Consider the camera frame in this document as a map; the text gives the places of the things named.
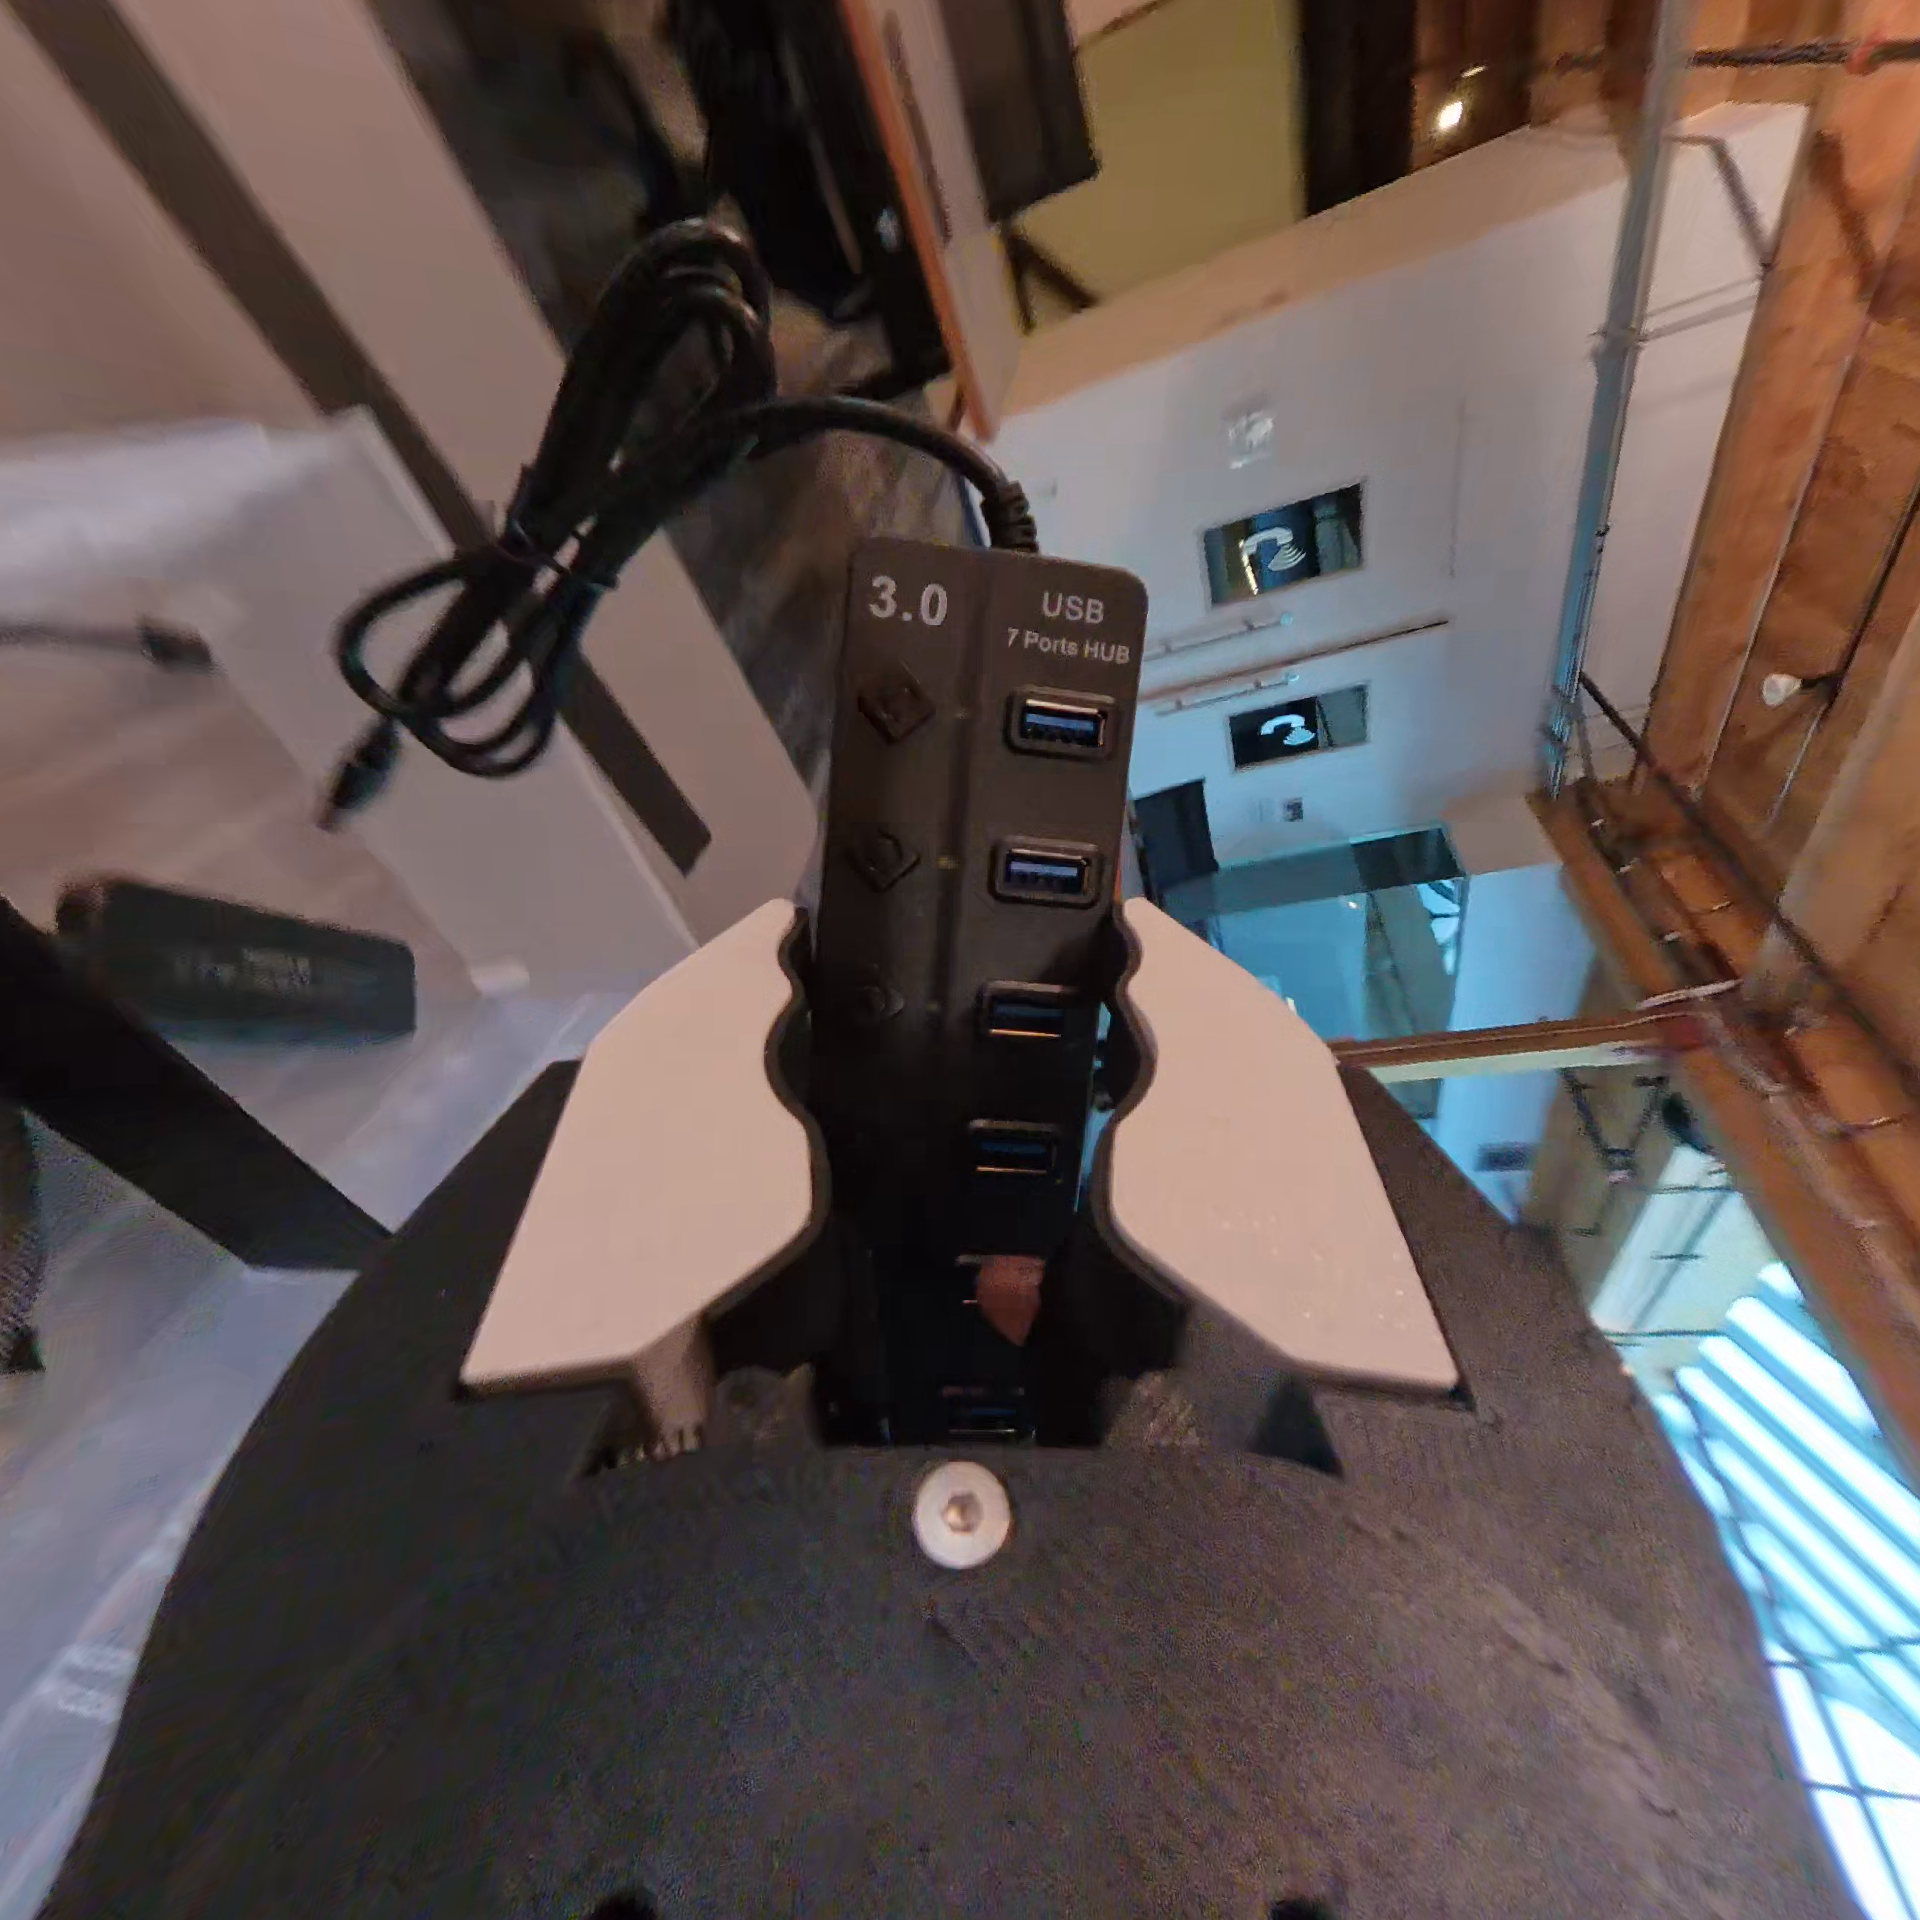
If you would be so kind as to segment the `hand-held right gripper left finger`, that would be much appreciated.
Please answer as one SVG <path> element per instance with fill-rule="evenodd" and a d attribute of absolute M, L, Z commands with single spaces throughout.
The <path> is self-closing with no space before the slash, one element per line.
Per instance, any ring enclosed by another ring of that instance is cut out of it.
<path fill-rule="evenodd" d="M 610 1386 L 645 1438 L 702 1438 L 710 1319 L 825 1226 L 825 1146 L 786 1088 L 805 914 L 759 905 L 642 987 L 587 1044 L 460 1386 Z"/>

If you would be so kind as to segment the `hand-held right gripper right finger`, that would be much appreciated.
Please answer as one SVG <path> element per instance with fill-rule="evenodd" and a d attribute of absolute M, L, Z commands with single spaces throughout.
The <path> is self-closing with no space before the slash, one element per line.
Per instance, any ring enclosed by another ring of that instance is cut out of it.
<path fill-rule="evenodd" d="M 1149 900 L 1115 927 L 1139 1070 L 1095 1154 L 1109 1246 L 1309 1378 L 1459 1387 L 1332 1050 Z"/>

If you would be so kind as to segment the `black USB hub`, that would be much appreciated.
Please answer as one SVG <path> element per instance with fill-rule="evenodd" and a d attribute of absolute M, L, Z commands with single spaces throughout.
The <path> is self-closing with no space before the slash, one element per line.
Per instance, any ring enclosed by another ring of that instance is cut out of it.
<path fill-rule="evenodd" d="M 851 563 L 811 912 L 807 1104 L 855 1262 L 833 1417 L 1023 1443 L 1039 1361 L 979 1302 L 1073 1240 L 1148 595 L 906 537 Z"/>

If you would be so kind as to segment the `clear plastic bin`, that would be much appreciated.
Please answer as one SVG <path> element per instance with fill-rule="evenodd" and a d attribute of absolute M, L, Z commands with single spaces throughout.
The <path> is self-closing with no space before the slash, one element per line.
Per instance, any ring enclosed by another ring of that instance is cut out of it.
<path fill-rule="evenodd" d="M 188 1040 L 364 1212 L 403 1224 L 541 1067 L 702 939 L 570 743 L 481 785 L 411 758 L 316 827 L 364 714 L 330 659 L 364 593 L 446 548 L 364 417 L 5 451 L 5 903 L 130 878 L 411 947 L 407 1040 Z M 347 1276 L 260 1268 L 28 1127 L 36 1376 L 5 1380 L 5 1915 L 35 1915 L 227 1458 Z"/>

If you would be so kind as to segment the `black oblong device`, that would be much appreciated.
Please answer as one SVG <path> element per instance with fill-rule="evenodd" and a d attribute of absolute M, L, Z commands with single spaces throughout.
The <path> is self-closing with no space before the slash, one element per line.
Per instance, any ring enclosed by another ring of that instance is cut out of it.
<path fill-rule="evenodd" d="M 145 880 L 67 888 L 65 959 L 163 1034 L 286 1044 L 388 1042 L 418 1030 L 410 944 Z"/>

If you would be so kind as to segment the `dark wall sign white logo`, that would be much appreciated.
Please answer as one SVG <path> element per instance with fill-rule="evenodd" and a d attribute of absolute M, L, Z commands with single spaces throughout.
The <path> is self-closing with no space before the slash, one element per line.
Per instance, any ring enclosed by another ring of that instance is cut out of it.
<path fill-rule="evenodd" d="M 1228 722 L 1234 772 L 1364 747 L 1370 689 L 1349 686 L 1234 712 Z"/>
<path fill-rule="evenodd" d="M 1199 536 L 1206 608 L 1237 608 L 1364 563 L 1364 486 L 1285 502 Z"/>

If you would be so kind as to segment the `grey wall conduit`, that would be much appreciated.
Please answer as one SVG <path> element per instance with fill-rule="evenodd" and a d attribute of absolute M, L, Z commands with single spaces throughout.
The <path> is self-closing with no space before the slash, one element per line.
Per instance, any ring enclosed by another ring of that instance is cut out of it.
<path fill-rule="evenodd" d="M 1670 131 L 1682 105 L 1693 51 L 1697 2 L 1652 9 L 1638 114 L 1628 146 L 1613 268 L 1593 352 L 1593 402 L 1574 495 L 1569 575 L 1551 646 L 1551 682 L 1542 710 L 1542 796 L 1562 796 L 1580 719 L 1580 684 L 1593 602 L 1610 537 L 1628 412 L 1644 346 L 1650 283 L 1665 225 Z"/>

